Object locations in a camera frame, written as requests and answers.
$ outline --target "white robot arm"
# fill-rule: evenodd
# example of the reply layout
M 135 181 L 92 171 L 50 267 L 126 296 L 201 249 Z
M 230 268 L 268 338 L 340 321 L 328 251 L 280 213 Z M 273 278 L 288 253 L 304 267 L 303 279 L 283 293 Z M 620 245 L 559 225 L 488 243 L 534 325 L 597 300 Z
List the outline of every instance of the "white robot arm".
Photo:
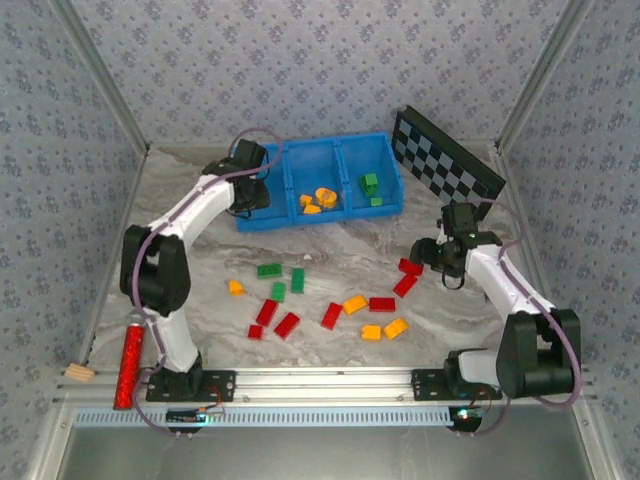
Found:
M 445 370 L 455 372 L 453 381 L 490 385 L 509 398 L 575 393 L 576 385 L 579 390 L 576 314 L 556 309 L 518 272 L 500 239 L 493 232 L 478 231 L 470 203 L 443 207 L 439 225 L 438 239 L 418 240 L 410 260 L 441 272 L 445 286 L 447 277 L 460 279 L 457 288 L 465 275 L 473 278 L 505 323 L 497 352 L 469 349 L 449 354 Z M 550 348 L 538 349 L 539 336 Z
M 250 212 L 269 205 L 261 179 L 229 174 L 256 169 L 267 155 L 255 142 L 240 140 L 233 157 L 208 165 L 191 191 L 169 212 L 146 227 L 130 226 L 125 232 L 120 271 L 120 290 L 134 300 L 134 270 L 145 240 L 157 232 L 142 252 L 138 275 L 140 303 L 149 322 L 167 375 L 184 376 L 201 368 L 198 349 L 189 334 L 184 303 L 191 287 L 186 253 L 195 239 L 221 212 Z

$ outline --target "wall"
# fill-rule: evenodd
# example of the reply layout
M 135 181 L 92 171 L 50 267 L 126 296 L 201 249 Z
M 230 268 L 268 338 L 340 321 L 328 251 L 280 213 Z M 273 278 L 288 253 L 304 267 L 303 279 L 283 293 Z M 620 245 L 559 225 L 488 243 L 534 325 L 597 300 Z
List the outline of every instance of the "wall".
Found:
M 75 0 L 150 142 L 391 130 L 494 139 L 565 0 Z
M 640 5 L 597 1 L 508 152 L 553 300 L 640 478 Z
M 76 361 L 139 159 L 46 2 L 0 2 L 0 478 Z

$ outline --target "wooden block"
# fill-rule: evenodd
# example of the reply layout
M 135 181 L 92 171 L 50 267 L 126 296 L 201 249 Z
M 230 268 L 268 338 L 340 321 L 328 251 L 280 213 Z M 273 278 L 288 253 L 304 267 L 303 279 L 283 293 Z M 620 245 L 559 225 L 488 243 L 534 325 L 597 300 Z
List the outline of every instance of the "wooden block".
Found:
M 90 368 L 83 367 L 77 363 L 70 364 L 64 372 L 65 377 L 73 378 L 83 383 L 89 383 L 95 374 L 96 372 Z

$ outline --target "red lego brick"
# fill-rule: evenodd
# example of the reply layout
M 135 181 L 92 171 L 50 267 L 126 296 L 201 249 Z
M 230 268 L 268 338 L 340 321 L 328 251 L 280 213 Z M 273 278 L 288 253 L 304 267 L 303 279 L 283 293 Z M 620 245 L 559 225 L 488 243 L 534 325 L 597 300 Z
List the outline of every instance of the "red lego brick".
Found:
M 401 258 L 398 270 L 408 273 L 409 275 L 419 277 L 424 271 L 424 265 L 416 265 L 415 263 L 410 262 L 408 258 Z
M 251 325 L 248 337 L 252 340 L 262 340 L 263 331 L 264 327 L 262 325 Z
M 324 314 L 321 325 L 326 329 L 333 330 L 340 316 L 340 312 L 342 312 L 342 305 L 331 302 L 329 308 L 327 308 L 327 313 Z
M 395 312 L 396 299 L 393 297 L 371 297 L 369 299 L 370 312 Z
M 287 313 L 276 328 L 273 329 L 276 335 L 285 340 L 294 328 L 300 323 L 300 318 L 293 314 Z
M 258 314 L 258 318 L 256 318 L 256 323 L 263 327 L 268 327 L 271 320 L 273 320 L 273 316 L 275 315 L 277 308 L 278 302 L 275 302 L 270 298 L 266 299 L 260 313 Z
M 416 284 L 418 281 L 418 277 L 414 275 L 405 275 L 402 280 L 398 282 L 398 284 L 394 287 L 393 291 L 400 298 L 404 298 L 409 290 Z

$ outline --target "yellow toy piece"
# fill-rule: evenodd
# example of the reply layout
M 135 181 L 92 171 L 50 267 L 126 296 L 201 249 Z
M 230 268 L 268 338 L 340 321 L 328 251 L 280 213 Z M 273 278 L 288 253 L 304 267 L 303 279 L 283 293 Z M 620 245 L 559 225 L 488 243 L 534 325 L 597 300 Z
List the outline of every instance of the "yellow toy piece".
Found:
M 406 331 L 409 328 L 409 324 L 405 321 L 404 318 L 398 317 L 389 325 L 384 327 L 384 334 L 387 336 L 389 340 L 393 340 L 402 332 Z
M 338 195 L 333 190 L 322 187 L 316 190 L 316 200 L 325 208 L 334 208 L 338 203 Z
M 313 202 L 313 198 L 311 198 L 310 195 L 300 195 L 300 206 L 301 207 L 306 207 L 307 205 L 310 205 L 311 202 Z
M 347 315 L 351 315 L 358 310 L 362 310 L 367 305 L 369 305 L 369 302 L 367 302 L 367 299 L 364 298 L 364 295 L 356 295 L 355 297 L 350 298 L 349 300 L 344 302 L 342 304 L 342 309 Z
M 311 204 L 304 207 L 304 211 L 303 211 L 305 215 L 312 215 L 314 213 L 320 213 L 320 212 L 321 212 L 320 207 L 316 205 L 311 205 Z
M 237 280 L 229 280 L 229 293 L 234 297 L 244 293 L 244 287 Z
M 378 342 L 380 340 L 382 329 L 378 325 L 365 325 L 362 327 L 362 339 L 370 342 Z

